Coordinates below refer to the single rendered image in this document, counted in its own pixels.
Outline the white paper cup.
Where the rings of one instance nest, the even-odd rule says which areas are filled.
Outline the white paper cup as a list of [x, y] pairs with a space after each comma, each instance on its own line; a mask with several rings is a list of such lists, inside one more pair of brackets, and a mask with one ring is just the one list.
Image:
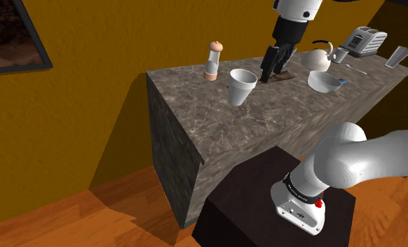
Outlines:
[[246, 69], [232, 69], [229, 74], [228, 102], [240, 106], [257, 84], [257, 76]]

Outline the silver toaster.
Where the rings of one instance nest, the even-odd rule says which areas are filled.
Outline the silver toaster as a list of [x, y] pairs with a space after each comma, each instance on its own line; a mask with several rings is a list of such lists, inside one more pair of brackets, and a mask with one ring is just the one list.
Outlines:
[[387, 33], [371, 27], [358, 27], [339, 47], [348, 50], [348, 54], [354, 58], [371, 56], [377, 54], [387, 36]]

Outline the grey mug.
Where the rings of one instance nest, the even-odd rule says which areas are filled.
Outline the grey mug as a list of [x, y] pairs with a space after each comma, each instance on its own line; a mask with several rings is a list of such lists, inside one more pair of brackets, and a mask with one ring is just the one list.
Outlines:
[[336, 64], [340, 64], [348, 53], [349, 50], [347, 50], [346, 48], [338, 47], [334, 51], [331, 61]]

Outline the pink pepper mill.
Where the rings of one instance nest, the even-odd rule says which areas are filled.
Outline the pink pepper mill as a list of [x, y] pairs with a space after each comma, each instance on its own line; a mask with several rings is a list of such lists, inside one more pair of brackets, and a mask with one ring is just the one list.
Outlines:
[[221, 51], [223, 50], [223, 46], [218, 41], [213, 41], [209, 45], [209, 56], [208, 61], [205, 65], [205, 70], [203, 74], [203, 78], [208, 81], [215, 81], [217, 78], [217, 72], [219, 68], [219, 56]]

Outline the dark robot stand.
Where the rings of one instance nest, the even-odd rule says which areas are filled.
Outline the dark robot stand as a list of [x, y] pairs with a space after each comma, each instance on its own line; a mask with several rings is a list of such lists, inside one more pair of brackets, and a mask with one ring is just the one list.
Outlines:
[[325, 225], [312, 236], [277, 214], [271, 186], [299, 160], [273, 147], [235, 166], [205, 200], [193, 238], [201, 247], [348, 247], [355, 197], [325, 192]]

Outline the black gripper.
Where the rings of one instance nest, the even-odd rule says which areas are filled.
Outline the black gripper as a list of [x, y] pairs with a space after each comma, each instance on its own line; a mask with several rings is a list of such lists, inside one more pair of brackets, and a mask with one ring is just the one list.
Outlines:
[[295, 44], [301, 41], [307, 27], [308, 22], [296, 22], [284, 19], [282, 16], [278, 17], [272, 33], [276, 46], [269, 46], [266, 50], [260, 66], [262, 69], [260, 81], [267, 83], [273, 70], [276, 74], [281, 73], [296, 51]]

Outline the grey drinking glass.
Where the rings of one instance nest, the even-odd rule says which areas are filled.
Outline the grey drinking glass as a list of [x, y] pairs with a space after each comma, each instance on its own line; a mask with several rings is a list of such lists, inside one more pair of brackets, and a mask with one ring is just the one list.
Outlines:
[[384, 65], [392, 69], [400, 64], [407, 56], [408, 48], [404, 46], [398, 46]]

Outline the brown flat board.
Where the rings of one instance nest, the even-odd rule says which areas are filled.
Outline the brown flat board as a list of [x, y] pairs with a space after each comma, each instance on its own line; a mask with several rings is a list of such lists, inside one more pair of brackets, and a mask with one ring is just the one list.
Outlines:
[[267, 84], [267, 83], [273, 83], [277, 81], [285, 81], [289, 79], [293, 79], [294, 75], [291, 74], [288, 71], [282, 71], [281, 73], [274, 73], [271, 74], [267, 79], [259, 78], [258, 84]]

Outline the white bowl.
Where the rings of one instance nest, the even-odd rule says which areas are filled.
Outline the white bowl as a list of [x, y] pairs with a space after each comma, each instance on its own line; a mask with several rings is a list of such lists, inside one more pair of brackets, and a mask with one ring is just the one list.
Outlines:
[[327, 72], [311, 71], [307, 79], [308, 85], [319, 93], [331, 93], [341, 88], [342, 83]]

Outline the dark framed wall picture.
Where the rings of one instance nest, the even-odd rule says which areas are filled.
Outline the dark framed wall picture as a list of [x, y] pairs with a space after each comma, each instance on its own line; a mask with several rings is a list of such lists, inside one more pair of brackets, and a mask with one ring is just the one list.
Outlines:
[[22, 0], [0, 0], [0, 74], [52, 67]]

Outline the silver spoon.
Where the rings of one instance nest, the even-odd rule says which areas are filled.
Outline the silver spoon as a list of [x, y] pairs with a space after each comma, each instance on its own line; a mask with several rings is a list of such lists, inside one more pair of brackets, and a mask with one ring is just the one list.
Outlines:
[[359, 70], [359, 69], [356, 69], [356, 68], [354, 68], [354, 67], [351, 67], [349, 64], [344, 64], [344, 65], [347, 66], [348, 68], [352, 69], [352, 70], [355, 70], [356, 72], [360, 72], [360, 73], [362, 73], [362, 74], [364, 74], [364, 75], [367, 75], [366, 72], [364, 72], [364, 71], [362, 71], [362, 70]]

